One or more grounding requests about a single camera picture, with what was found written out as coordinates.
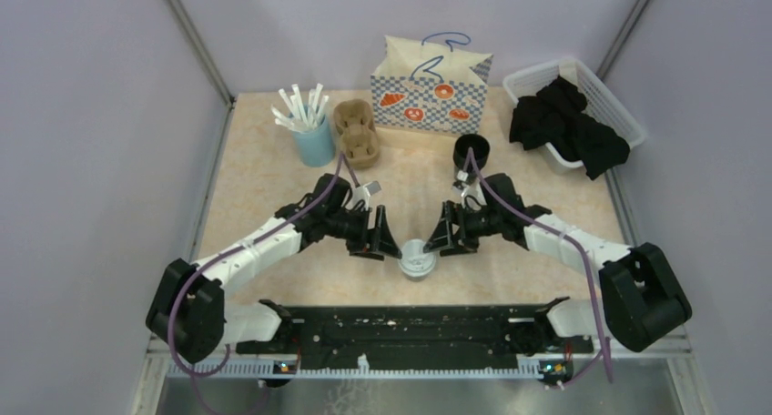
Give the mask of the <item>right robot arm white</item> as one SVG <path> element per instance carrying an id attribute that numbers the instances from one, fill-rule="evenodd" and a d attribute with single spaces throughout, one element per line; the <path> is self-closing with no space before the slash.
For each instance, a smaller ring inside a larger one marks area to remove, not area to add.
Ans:
<path id="1" fill-rule="evenodd" d="M 483 199 L 478 208 L 443 202 L 423 250 L 443 257 L 473 254 L 481 238 L 499 236 L 586 276 L 590 299 L 558 301 L 533 329 L 540 350 L 557 353 L 571 337 L 604 335 L 641 352 L 692 318 L 691 303 L 660 247 L 614 243 L 546 207 L 527 206 L 504 173 L 488 176 L 476 190 Z"/>

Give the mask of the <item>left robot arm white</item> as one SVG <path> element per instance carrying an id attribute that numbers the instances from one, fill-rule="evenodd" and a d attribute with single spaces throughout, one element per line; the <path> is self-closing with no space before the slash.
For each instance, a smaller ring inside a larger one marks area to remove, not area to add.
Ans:
<path id="1" fill-rule="evenodd" d="M 290 346 L 290 316 L 267 301 L 228 305 L 263 270 L 324 238 L 344 241 L 353 257 L 401 258 L 383 205 L 371 207 L 377 181 L 353 186 L 325 174 L 299 202 L 279 208 L 261 227 L 228 248 L 188 263 L 167 265 L 149 306 L 146 326 L 189 363 L 216 348 L 258 342 L 270 354 Z"/>

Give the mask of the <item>black coffee cup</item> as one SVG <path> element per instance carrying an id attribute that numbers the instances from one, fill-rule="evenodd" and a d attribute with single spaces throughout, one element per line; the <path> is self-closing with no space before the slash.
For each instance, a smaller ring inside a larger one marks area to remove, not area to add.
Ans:
<path id="1" fill-rule="evenodd" d="M 407 278 L 408 280 L 419 282 L 426 279 L 433 272 L 433 268 L 428 268 L 428 269 L 401 268 L 401 271 L 404 277 Z"/>

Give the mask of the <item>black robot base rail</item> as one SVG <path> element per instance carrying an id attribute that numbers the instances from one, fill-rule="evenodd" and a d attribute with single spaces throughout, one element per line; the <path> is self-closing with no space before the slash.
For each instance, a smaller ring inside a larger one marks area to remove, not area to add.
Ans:
<path id="1" fill-rule="evenodd" d="M 287 307 L 266 341 L 233 344 L 239 355 L 287 355 L 299 372 L 515 373 L 535 355 L 554 360 L 527 367 L 542 380 L 568 380 L 574 354 L 594 353 L 582 336 L 558 336 L 546 305 Z"/>

